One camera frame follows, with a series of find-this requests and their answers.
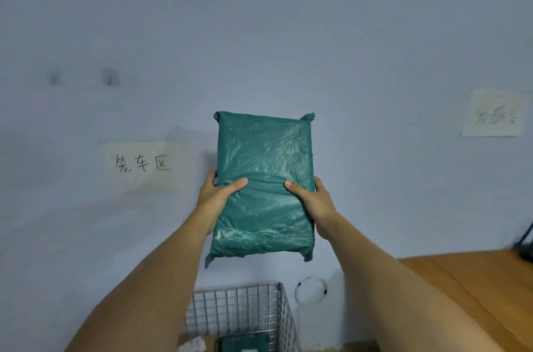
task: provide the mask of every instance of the wooden desk surface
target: wooden desk surface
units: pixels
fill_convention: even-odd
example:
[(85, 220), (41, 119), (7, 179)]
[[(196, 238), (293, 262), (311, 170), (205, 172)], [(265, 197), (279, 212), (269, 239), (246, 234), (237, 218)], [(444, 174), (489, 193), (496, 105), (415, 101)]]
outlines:
[(510, 250), (401, 261), (456, 301), (504, 350), (533, 351), (533, 264)]

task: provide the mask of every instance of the paper sign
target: paper sign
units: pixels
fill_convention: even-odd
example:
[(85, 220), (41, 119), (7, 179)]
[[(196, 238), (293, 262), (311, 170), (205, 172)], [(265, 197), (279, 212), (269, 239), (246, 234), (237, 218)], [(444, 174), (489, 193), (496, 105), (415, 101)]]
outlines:
[(102, 153), (117, 195), (179, 189), (183, 156), (177, 143), (104, 143)]
[(527, 94), (504, 91), (474, 91), (466, 108), (463, 137), (522, 134)]

